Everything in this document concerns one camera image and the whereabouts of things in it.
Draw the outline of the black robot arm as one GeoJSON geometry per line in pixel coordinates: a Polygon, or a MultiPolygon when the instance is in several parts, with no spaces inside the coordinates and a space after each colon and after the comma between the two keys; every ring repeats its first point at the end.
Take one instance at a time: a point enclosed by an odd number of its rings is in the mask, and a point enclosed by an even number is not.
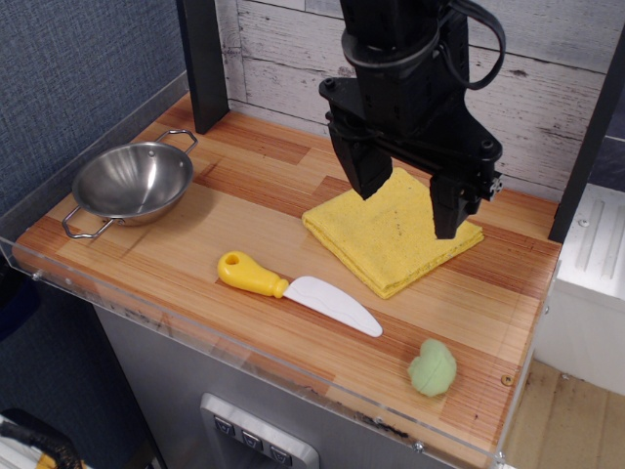
{"type": "Polygon", "coordinates": [[[504,60],[470,78],[468,21],[503,26],[473,1],[344,1],[341,42],[353,78],[326,78],[320,95],[333,149],[352,188],[367,199],[398,159],[431,176],[434,230],[452,239],[501,189],[500,142],[469,112],[465,95],[488,86],[504,60]]]}

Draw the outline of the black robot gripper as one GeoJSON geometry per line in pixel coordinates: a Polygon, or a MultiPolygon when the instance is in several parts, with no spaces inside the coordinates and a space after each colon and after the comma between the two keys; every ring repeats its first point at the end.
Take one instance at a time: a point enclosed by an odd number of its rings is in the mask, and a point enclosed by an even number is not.
{"type": "Polygon", "coordinates": [[[414,67],[358,68],[326,78],[331,142],[354,191],[367,199],[391,177],[393,159],[431,174],[435,234],[453,239],[494,196],[499,141],[469,112],[466,90],[440,58],[414,67]]]}

